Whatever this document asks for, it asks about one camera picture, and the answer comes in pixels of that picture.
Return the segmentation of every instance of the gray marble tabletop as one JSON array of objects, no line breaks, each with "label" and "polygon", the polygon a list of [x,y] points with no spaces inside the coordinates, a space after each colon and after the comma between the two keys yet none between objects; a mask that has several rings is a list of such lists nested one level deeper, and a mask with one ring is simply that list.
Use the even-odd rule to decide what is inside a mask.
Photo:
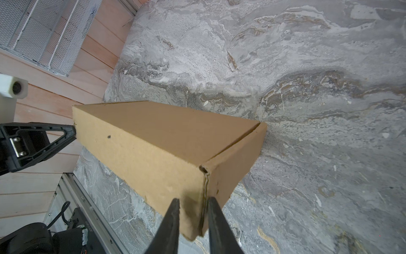
[{"label": "gray marble tabletop", "polygon": [[[404,0],[152,0],[104,101],[268,124],[223,209],[246,253],[406,253],[405,15]],[[75,175],[142,253],[162,217],[86,149]],[[208,234],[179,252],[209,253]]]}]

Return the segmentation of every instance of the brown cardboard box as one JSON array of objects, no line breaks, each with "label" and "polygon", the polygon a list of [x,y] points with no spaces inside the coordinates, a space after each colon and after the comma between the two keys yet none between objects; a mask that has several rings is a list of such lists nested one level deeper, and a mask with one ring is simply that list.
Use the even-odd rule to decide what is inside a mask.
[{"label": "brown cardboard box", "polygon": [[261,151],[267,125],[156,102],[73,106],[76,137],[161,215],[180,199],[180,232],[207,230],[206,201],[223,207]]}]

